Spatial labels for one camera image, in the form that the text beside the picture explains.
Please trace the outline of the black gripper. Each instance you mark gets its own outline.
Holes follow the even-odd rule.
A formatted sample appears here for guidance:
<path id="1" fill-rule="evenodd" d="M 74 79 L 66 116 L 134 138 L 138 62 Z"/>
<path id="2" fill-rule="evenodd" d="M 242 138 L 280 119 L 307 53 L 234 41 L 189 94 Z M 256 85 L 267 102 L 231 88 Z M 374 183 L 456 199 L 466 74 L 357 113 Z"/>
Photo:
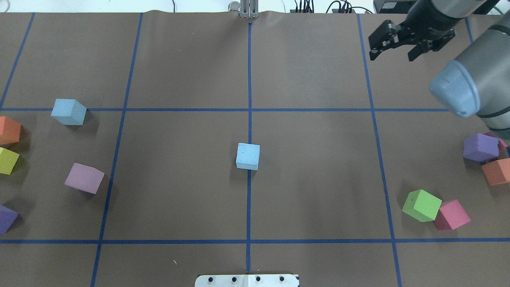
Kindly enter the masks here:
<path id="1" fill-rule="evenodd" d="M 385 20 L 369 36 L 370 60 L 375 60 L 383 51 L 416 44 L 408 52 L 409 61 L 416 60 L 431 50 L 440 50 L 455 36 L 456 19 L 445 15 L 431 0 L 418 0 L 408 11 L 404 22 L 394 24 Z"/>

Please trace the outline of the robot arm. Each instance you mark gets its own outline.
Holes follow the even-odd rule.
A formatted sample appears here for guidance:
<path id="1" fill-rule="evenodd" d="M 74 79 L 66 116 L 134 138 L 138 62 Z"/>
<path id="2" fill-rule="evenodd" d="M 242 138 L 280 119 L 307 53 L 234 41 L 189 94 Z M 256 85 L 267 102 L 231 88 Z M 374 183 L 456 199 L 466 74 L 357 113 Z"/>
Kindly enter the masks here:
<path id="1" fill-rule="evenodd" d="M 370 59 L 412 45 L 410 61 L 441 50 L 454 27 L 479 8 L 481 0 L 418 0 L 400 24 L 385 20 L 370 36 Z M 505 13 L 430 82 L 429 90 L 461 118 L 479 117 L 499 138 L 510 134 L 510 15 Z"/>

